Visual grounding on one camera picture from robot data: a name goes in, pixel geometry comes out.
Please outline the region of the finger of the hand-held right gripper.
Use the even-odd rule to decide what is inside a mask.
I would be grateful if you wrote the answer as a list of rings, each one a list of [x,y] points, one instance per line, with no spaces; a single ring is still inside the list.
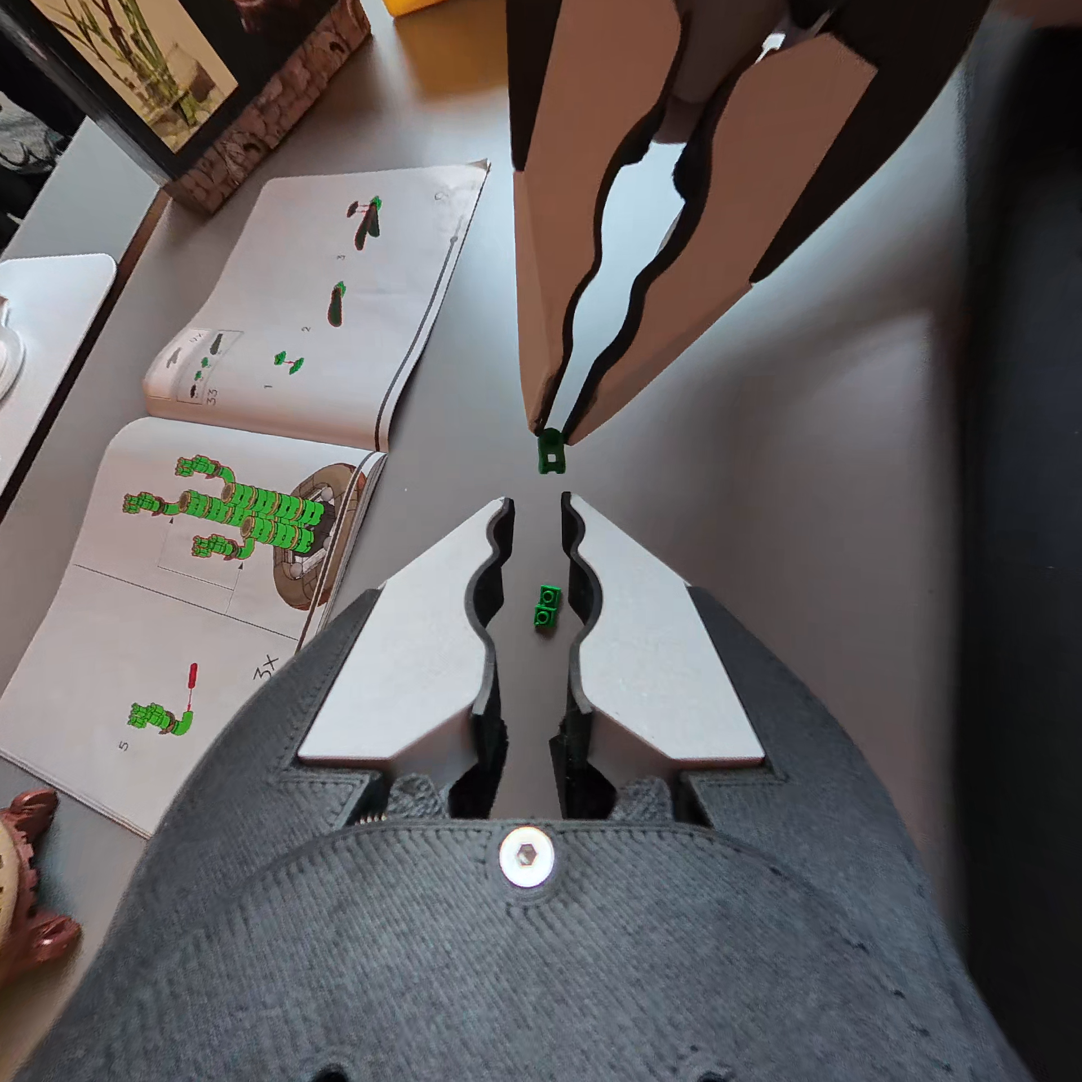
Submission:
[[[568,415],[573,445],[618,413],[751,289],[799,196],[878,74],[834,34],[754,61],[702,116],[704,164],[667,245],[636,276],[626,320]]]
[[[535,436],[571,358],[575,311],[601,270],[604,204],[660,124],[684,30],[671,1],[512,4],[518,356]]]

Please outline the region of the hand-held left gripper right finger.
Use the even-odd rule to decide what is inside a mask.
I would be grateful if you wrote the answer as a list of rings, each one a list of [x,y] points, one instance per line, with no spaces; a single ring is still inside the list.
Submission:
[[[582,622],[560,724],[568,769],[623,786],[764,765],[689,583],[580,494],[560,494],[560,542]]]

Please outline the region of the white stand base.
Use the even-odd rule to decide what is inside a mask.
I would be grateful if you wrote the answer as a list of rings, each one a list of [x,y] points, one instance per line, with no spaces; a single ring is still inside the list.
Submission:
[[[106,253],[2,262],[2,488],[60,390],[116,269]]]

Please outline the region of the dark lego set box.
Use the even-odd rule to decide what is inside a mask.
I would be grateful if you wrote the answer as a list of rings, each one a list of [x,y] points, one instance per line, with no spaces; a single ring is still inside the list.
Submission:
[[[214,214],[370,24],[353,1],[12,1],[2,34],[173,200]]]

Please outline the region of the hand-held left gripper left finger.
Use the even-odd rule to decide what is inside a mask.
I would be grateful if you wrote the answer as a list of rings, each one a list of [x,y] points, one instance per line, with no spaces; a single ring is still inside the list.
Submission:
[[[356,765],[453,786],[496,786],[507,758],[494,642],[514,501],[485,504],[392,575],[299,748],[306,764]]]

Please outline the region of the black perforated chair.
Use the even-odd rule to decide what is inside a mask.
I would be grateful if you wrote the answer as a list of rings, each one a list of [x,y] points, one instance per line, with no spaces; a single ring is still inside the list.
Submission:
[[[1080,1080],[1080,2],[994,2],[965,74],[968,961],[1031,1074]]]

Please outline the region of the tan lego pot model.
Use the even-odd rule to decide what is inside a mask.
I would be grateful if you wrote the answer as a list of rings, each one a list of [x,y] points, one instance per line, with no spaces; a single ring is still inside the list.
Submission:
[[[19,793],[1,809],[1,988],[31,969],[67,956],[81,927],[72,918],[41,909],[34,843],[51,827],[60,797],[54,789]]]

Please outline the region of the open lego instruction booklet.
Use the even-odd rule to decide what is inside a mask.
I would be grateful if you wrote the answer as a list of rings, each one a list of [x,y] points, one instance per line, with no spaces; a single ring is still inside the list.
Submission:
[[[325,623],[490,164],[277,179],[108,444],[2,756],[147,839]]]

